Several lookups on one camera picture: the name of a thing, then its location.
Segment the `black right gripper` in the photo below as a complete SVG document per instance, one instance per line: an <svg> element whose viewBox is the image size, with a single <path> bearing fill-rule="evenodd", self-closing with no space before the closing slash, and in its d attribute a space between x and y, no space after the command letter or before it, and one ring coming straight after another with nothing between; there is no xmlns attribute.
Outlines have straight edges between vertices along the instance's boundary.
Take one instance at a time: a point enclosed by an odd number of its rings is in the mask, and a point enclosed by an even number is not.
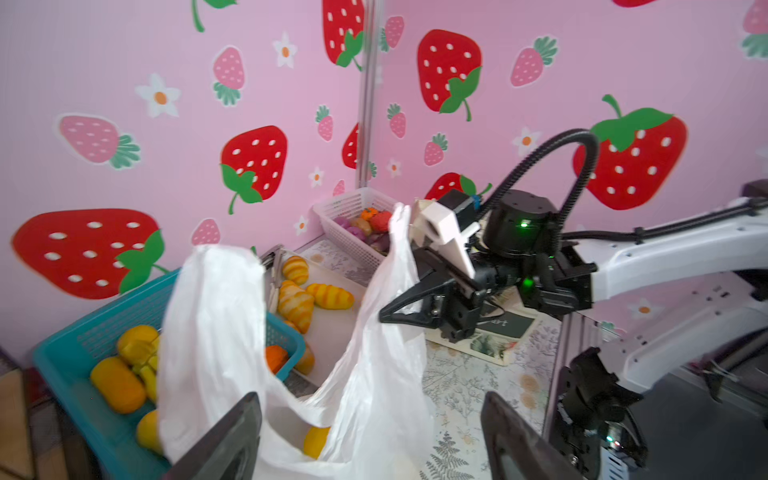
<svg viewBox="0 0 768 480"><path fill-rule="evenodd" d="M469 255L475 274L460 271L428 247L419 249L419 282L379 311L384 324L440 329L452 342L468 338L485 307L499 309L497 297L515 290L524 307L562 318L592 305L594 264L567 242L550 257L523 254L505 258L481 251Z"/></svg>

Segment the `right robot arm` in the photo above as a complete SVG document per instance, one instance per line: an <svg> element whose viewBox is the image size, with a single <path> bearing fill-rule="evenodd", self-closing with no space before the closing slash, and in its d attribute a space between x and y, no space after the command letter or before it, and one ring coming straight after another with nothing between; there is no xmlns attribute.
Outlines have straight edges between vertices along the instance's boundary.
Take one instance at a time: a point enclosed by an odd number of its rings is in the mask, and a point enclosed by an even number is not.
<svg viewBox="0 0 768 480"><path fill-rule="evenodd" d="M468 339L499 297L558 319L544 429L498 394L481 424L496 479L626 479L648 462L633 409L665 376L767 329L767 183L726 206L631 232L566 230L610 170L599 137L558 134L485 201L451 191L419 209L406 249L417 279L379 310L385 324Z"/></svg>

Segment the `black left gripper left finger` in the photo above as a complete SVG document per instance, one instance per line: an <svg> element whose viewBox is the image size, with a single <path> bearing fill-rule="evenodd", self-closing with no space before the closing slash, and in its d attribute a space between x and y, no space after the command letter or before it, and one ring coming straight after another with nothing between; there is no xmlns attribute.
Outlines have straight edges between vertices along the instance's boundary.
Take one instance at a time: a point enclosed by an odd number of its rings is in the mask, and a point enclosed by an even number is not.
<svg viewBox="0 0 768 480"><path fill-rule="evenodd" d="M249 392L162 479L252 479L261 426L259 397Z"/></svg>

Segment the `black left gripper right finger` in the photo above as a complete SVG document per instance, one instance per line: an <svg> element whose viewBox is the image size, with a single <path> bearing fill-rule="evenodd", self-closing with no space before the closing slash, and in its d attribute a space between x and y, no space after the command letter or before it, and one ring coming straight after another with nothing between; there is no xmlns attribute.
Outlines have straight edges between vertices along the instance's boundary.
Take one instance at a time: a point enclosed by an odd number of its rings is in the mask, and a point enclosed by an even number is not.
<svg viewBox="0 0 768 480"><path fill-rule="evenodd" d="M497 392L486 393L480 417L493 480L582 478Z"/></svg>

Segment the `white plastic bag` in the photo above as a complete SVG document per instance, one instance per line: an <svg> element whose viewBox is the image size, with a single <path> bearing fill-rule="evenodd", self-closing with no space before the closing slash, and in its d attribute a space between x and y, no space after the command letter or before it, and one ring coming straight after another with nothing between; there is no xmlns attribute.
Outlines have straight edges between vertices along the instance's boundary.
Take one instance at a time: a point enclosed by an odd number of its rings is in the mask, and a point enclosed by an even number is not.
<svg viewBox="0 0 768 480"><path fill-rule="evenodd" d="M425 395L422 330L384 324L379 311L417 280L410 248L411 210L397 204L390 252L361 301L345 353L312 394L286 385L295 368L309 373L314 355L265 301L265 269L245 248L202 245L178 276L161 325L156 442L178 462L249 392L261 406L260 444L252 479L416 479L433 440L433 405ZM290 353L271 372L265 349ZM320 457L303 453L311 427L329 427Z"/></svg>

